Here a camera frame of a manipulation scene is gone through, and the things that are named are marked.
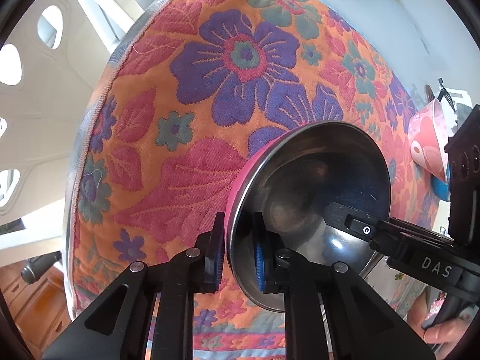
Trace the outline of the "right hand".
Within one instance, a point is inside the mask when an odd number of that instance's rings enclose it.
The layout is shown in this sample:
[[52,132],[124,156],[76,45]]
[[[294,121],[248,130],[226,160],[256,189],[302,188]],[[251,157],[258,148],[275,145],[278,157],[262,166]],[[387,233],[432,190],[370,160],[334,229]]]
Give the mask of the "right hand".
[[409,306],[405,321],[427,345],[440,346],[435,354],[436,359],[445,359],[450,354],[479,312],[478,306],[470,305],[464,307],[459,316],[427,327],[426,321],[437,316],[435,313],[431,314],[431,311],[438,311],[447,297],[447,294],[438,289],[419,283],[414,284],[403,295],[404,308]]

